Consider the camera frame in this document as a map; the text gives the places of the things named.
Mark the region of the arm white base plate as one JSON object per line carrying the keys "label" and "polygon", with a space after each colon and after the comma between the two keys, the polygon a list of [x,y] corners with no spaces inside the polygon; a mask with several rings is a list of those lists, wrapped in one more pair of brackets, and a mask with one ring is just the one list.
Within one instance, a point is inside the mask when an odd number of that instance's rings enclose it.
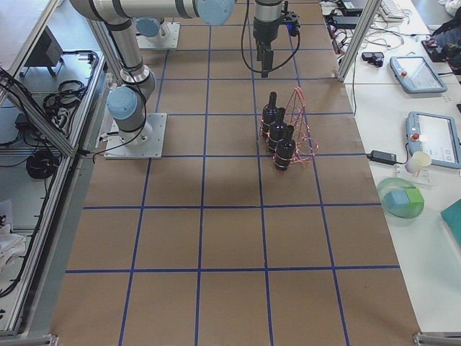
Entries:
{"label": "arm white base plate", "polygon": [[112,121],[112,131],[117,134],[107,140],[104,157],[106,159],[160,159],[162,157],[166,131],[166,113],[148,113],[147,121],[138,135],[120,132],[116,122]]}
{"label": "arm white base plate", "polygon": [[179,42],[178,22],[158,22],[153,18],[136,21],[136,38],[141,50],[176,50]]}

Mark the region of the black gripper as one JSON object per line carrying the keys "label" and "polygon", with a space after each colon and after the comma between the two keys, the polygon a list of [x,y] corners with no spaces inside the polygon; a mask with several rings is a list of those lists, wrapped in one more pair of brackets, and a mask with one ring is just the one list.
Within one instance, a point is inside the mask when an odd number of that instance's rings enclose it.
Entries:
{"label": "black gripper", "polygon": [[253,37],[256,41],[256,60],[261,61],[261,77],[267,78],[272,70],[273,51],[270,48],[264,48],[264,45],[270,45],[278,35],[280,19],[265,22],[254,17]]}

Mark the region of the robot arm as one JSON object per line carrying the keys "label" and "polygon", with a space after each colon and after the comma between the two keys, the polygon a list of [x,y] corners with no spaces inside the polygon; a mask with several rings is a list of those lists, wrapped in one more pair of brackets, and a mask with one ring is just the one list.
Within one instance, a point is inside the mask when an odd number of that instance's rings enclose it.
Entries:
{"label": "robot arm", "polygon": [[139,35],[150,40],[165,39],[170,33],[163,17],[139,17],[135,20],[135,26]]}
{"label": "robot arm", "polygon": [[[72,1],[83,17],[103,22],[122,61],[120,76],[126,84],[152,82],[153,74],[144,64],[133,20],[141,17],[161,19],[199,17],[203,22],[218,26],[232,15],[234,1]],[[256,1],[254,5],[254,38],[261,62],[261,76],[272,71],[271,43],[277,38],[283,22],[281,1]]]}

